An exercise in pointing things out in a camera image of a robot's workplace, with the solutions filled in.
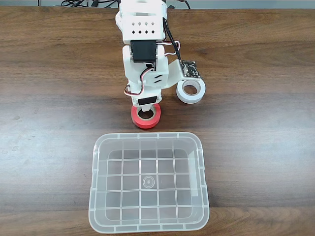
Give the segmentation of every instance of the wire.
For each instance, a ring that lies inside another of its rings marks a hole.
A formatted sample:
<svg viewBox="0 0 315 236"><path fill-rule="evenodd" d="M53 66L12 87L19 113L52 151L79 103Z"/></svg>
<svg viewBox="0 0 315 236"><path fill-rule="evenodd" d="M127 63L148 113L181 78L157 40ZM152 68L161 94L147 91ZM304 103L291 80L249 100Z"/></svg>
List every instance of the wire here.
<svg viewBox="0 0 315 236"><path fill-rule="evenodd" d="M130 85L127 85L127 86L125 87L124 93L125 93L127 96L140 96L140 95L142 94L143 90L144 90L143 77L144 77L149 71L151 71L151 70L153 70L153 68L152 68L152 67L149 67L149 68L145 69L145 70L141 73L141 75L140 75L141 91L140 91L139 93L132 93L132 92L127 91L126 89L129 88Z"/></svg>
<svg viewBox="0 0 315 236"><path fill-rule="evenodd" d="M177 45L176 45L176 43L175 43L175 41L174 41L174 38L173 38L173 36L172 36L172 33L171 33L171 31L170 31L170 29L169 29L169 27L168 27L168 24L167 24L167 20L166 20L165 18L163 18L163 27L164 27L164 30L165 30L166 33L168 34L168 37L169 37L169 39L171 40L171 42L172 42L172 44L173 44L173 46L174 46L175 53L176 53L176 55L177 55L178 60L182 63L181 54L180 54L180 52L178 51L178 47L177 47Z"/></svg>
<svg viewBox="0 0 315 236"><path fill-rule="evenodd" d="M113 0L113 2L111 3L111 4L109 4L109 5L107 5L106 7L104 7L104 8L108 8L108 7L110 7L111 5L113 5L114 3L118 3L118 1L117 0Z"/></svg>
<svg viewBox="0 0 315 236"><path fill-rule="evenodd" d="M84 0L64 0L61 2L60 5L55 5L55 6L70 6L70 7L77 7L77 6L80 6L80 7L89 7L88 6L88 2L87 2L87 5L84 6L84 5L81 5L81 3L83 3Z"/></svg>
<svg viewBox="0 0 315 236"><path fill-rule="evenodd" d="M98 3L107 3L107 2L111 2L111 1L116 1L116 0L98 1Z"/></svg>
<svg viewBox="0 0 315 236"><path fill-rule="evenodd" d="M177 49L179 51L180 48L181 48L181 43L179 41L177 41L177 40L175 41L175 43L177 44ZM173 45L172 42L169 42L169 41L163 41L163 42L157 43L157 44L159 44L159 45L168 45L168 46ZM174 52L174 53L165 53L164 54L164 56L169 56L169 55L176 55L176 52Z"/></svg>
<svg viewBox="0 0 315 236"><path fill-rule="evenodd" d="M189 3L187 2L187 0L185 0L185 3L187 5L188 9L191 9Z"/></svg>

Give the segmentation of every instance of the red tape roll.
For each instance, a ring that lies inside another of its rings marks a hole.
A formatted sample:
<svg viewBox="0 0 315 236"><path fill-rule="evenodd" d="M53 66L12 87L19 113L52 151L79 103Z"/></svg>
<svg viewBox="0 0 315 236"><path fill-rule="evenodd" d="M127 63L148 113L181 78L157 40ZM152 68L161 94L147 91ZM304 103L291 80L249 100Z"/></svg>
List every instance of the red tape roll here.
<svg viewBox="0 0 315 236"><path fill-rule="evenodd" d="M151 129L156 126L161 118L161 107L159 104L154 104L155 114L150 119L142 119L138 114L138 109L135 106L131 108L131 118L135 125L141 129Z"/></svg>

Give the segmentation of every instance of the wood grain surface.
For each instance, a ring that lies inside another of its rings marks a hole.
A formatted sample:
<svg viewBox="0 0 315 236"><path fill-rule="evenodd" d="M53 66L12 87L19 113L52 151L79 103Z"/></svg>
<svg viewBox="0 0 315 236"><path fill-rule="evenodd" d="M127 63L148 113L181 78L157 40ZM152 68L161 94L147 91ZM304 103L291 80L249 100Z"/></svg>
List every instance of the wood grain surface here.
<svg viewBox="0 0 315 236"><path fill-rule="evenodd" d="M95 236L92 151L133 125L115 9L0 8L0 235ZM149 132L204 147L211 216L182 236L315 235L315 10L170 10L207 91Z"/></svg>

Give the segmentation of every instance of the plastic bin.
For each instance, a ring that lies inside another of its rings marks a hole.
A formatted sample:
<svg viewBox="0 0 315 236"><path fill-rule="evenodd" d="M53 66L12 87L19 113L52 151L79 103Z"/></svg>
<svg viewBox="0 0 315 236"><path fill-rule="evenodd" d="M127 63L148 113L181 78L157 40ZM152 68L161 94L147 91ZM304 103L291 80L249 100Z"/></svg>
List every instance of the plastic bin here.
<svg viewBox="0 0 315 236"><path fill-rule="evenodd" d="M101 136L89 221L100 233L201 229L210 209L201 141L192 133Z"/></svg>

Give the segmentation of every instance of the black cable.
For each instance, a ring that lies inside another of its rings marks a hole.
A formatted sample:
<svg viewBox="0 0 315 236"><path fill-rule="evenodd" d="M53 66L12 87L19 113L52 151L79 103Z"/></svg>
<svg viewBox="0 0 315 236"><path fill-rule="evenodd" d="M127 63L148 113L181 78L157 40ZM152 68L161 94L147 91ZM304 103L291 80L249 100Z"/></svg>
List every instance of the black cable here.
<svg viewBox="0 0 315 236"><path fill-rule="evenodd" d="M113 2L112 2L111 4L107 5L107 6L104 7L104 8L108 8L108 7L110 7L111 5L113 5L113 4L116 3L116 2L117 2L117 0L113 0Z"/></svg>
<svg viewBox="0 0 315 236"><path fill-rule="evenodd" d="M187 5L188 9L191 9L189 3L187 2L187 0L185 0L185 3Z"/></svg>
<svg viewBox="0 0 315 236"><path fill-rule="evenodd" d="M84 5L81 5L81 3L83 3L84 0L64 0L61 2L61 5L55 5L55 6L70 6L70 7L77 7L77 6L80 6L80 7L88 7L88 6L84 6Z"/></svg>
<svg viewBox="0 0 315 236"><path fill-rule="evenodd" d="M177 58L178 60L182 63L182 58L181 58L181 54L180 52L178 51L178 47L174 41L174 38L172 36L172 33L168 27L168 23L167 23L167 20L165 18L163 18L163 27L164 27L164 30L166 31L166 33L168 34L168 37L169 39L171 40L173 46L174 46L174 49L175 49L175 52L176 52L176 55L177 55Z"/></svg>
<svg viewBox="0 0 315 236"><path fill-rule="evenodd" d="M111 1L116 1L116 0L98 1L98 3L107 3L107 2L111 2Z"/></svg>

